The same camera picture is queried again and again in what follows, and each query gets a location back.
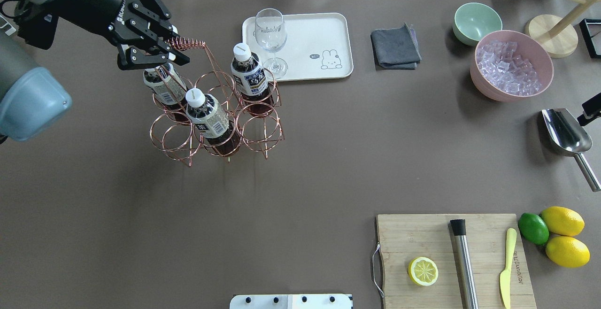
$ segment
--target folded napkin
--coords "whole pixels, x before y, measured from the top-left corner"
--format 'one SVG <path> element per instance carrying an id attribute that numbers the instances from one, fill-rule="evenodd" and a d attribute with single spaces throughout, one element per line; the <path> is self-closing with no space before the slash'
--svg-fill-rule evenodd
<path id="1" fill-rule="evenodd" d="M 387 70 L 414 70 L 421 61 L 415 31 L 407 24 L 399 29 L 375 30 L 371 44 L 378 64 Z"/>

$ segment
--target bottle label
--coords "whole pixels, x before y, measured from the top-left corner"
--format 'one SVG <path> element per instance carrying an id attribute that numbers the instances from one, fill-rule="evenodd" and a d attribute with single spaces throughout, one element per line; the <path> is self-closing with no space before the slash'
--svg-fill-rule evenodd
<path id="1" fill-rule="evenodd" d="M 186 97 L 186 90 L 183 88 L 183 84 L 180 85 L 176 80 L 173 80 L 171 76 L 167 76 L 165 82 L 165 84 L 161 82 L 161 85 L 150 88 L 156 95 L 156 99 L 159 100 L 159 102 L 167 105 L 173 105 L 184 100 Z"/>
<path id="2" fill-rule="evenodd" d="M 238 72 L 232 68 L 231 73 L 234 76 L 236 85 L 238 85 L 238 89 L 246 96 L 253 97 L 260 95 L 268 87 L 265 72 L 261 66 L 257 66 L 252 71 L 246 73 Z"/>
<path id="3" fill-rule="evenodd" d="M 208 119 L 194 123 L 194 125 L 202 136 L 207 139 L 214 139 L 219 138 L 219 136 L 222 136 L 228 130 L 230 121 L 221 106 L 217 106 L 215 112 L 208 115 Z"/>

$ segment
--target robotic arm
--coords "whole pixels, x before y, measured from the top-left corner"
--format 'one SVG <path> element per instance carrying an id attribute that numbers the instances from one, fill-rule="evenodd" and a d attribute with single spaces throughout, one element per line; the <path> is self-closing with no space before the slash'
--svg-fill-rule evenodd
<path id="1" fill-rule="evenodd" d="M 60 16 L 117 46 L 122 70 L 190 61 L 167 43 L 178 34 L 161 0 L 23 0 L 15 13 L 19 36 L 39 48 L 52 45 Z"/>
<path id="2" fill-rule="evenodd" d="M 168 42 L 179 35 L 161 0 L 13 1 L 19 2 L 11 16 L 19 25 L 18 35 L 32 46 L 50 48 L 60 16 L 116 46 L 119 69 L 190 61 Z M 49 71 L 3 31 L 0 34 L 0 143 L 6 136 L 27 140 L 62 116 L 71 106 L 71 97 Z"/>

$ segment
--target brown tabletop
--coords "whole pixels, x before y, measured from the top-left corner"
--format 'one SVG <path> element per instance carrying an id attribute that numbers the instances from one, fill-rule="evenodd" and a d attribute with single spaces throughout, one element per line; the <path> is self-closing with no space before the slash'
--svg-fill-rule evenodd
<path id="1" fill-rule="evenodd" d="M 473 48 L 451 24 L 469 1 L 523 31 L 539 14 L 565 15 L 567 0 L 163 0 L 180 34 L 206 41 L 224 68 L 245 18 L 339 12 L 348 20 L 354 72 L 281 84 L 285 140 L 231 162 L 198 153 L 172 161 L 148 137 L 159 110 L 141 71 L 120 71 L 103 38 L 60 21 L 51 50 L 28 48 L 73 97 L 71 111 L 24 143 L 0 147 L 0 306 L 25 308 L 227 308 L 234 294 L 342 292 L 380 307 L 371 281 L 380 213 L 579 211 L 588 265 L 560 268 L 524 243 L 541 309 L 596 308 L 601 194 L 576 162 L 540 132 L 543 108 L 568 108 L 601 91 L 601 62 L 580 44 L 554 59 L 538 97 L 499 103 L 469 76 Z M 601 4 L 584 17 L 599 18 Z M 413 24 L 423 61 L 382 70 L 370 32 Z M 200 50 L 180 73 L 209 70 Z M 601 121 L 586 130 L 601 174 Z"/>

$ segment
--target cutting board handle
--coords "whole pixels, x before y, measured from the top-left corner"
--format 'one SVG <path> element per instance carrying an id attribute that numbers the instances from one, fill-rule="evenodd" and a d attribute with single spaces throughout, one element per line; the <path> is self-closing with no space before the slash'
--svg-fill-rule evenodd
<path id="1" fill-rule="evenodd" d="M 378 292 L 380 292 L 380 297 L 384 298 L 384 291 L 380 286 L 378 286 L 378 282 L 376 281 L 376 254 L 380 251 L 380 242 L 376 245 L 376 250 L 373 254 L 371 254 L 371 276 L 373 278 L 374 284 L 376 288 L 378 288 Z"/>

